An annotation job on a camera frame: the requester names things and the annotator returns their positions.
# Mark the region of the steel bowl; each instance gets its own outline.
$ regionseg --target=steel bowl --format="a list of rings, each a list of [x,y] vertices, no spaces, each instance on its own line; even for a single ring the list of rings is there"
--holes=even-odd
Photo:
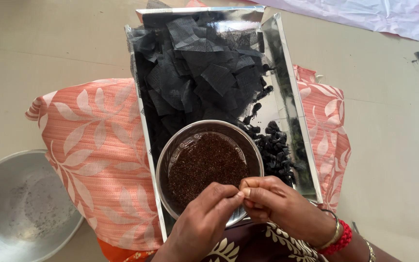
[[[0,160],[0,262],[40,262],[72,238],[83,217],[45,150]]]
[[[241,157],[248,165],[250,176],[264,176],[263,160],[258,147],[253,140],[240,128],[219,120],[202,120],[191,123],[180,129],[166,143],[156,166],[156,187],[158,189],[159,198],[164,208],[174,218],[178,219],[182,214],[184,207],[173,200],[172,192],[169,189],[169,168],[177,159],[179,151],[187,146],[192,140],[198,139],[198,134],[204,132],[216,132],[228,137],[235,142],[236,148],[241,151]],[[226,227],[230,227],[242,220],[246,215],[243,207],[239,207],[234,211]]]

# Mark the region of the hand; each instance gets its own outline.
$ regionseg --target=hand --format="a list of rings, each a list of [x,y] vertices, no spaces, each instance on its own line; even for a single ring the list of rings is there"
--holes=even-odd
[[[216,245],[244,194],[213,182],[187,205],[152,261],[197,262]]]
[[[276,223],[291,237],[320,247],[336,232],[336,221],[275,176],[242,179],[243,207],[254,222]]]

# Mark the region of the brown tea powder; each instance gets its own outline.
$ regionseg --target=brown tea powder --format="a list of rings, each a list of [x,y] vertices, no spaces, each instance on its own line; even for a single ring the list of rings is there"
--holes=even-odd
[[[175,199],[187,206],[212,182],[238,188],[248,176],[248,166],[237,150],[221,136],[207,133],[180,153],[169,172],[169,187]]]

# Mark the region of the skin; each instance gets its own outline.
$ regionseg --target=skin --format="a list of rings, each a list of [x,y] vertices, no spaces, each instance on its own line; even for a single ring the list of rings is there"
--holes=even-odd
[[[239,205],[243,205],[253,222],[272,221],[291,237],[313,247],[326,244],[336,232],[334,218],[311,205],[277,177],[246,178],[239,189],[213,182],[190,202],[152,262],[201,261],[219,241],[226,222]],[[399,262],[378,247],[372,247],[376,262]],[[345,248],[326,258],[330,262],[368,262],[369,255],[364,239],[353,233]]]

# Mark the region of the gold bangle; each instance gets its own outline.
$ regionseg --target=gold bangle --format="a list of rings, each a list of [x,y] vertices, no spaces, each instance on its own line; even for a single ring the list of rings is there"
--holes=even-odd
[[[322,249],[325,249],[326,247],[329,247],[331,244],[334,244],[335,242],[337,242],[337,240],[339,240],[339,238],[341,237],[339,235],[339,233],[340,233],[339,218],[336,216],[336,214],[334,214],[333,211],[330,211],[330,210],[327,210],[327,209],[322,209],[321,211],[329,212],[329,213],[331,213],[334,216],[334,218],[336,219],[336,233],[334,234],[334,237],[331,240],[329,240],[329,242],[327,242],[326,244],[322,245],[321,247],[316,247],[315,248],[316,250],[322,250]]]
[[[369,262],[375,262],[376,261],[376,255],[374,254],[373,248],[371,247],[370,243],[363,237],[364,241],[368,245],[370,249],[370,260]]]

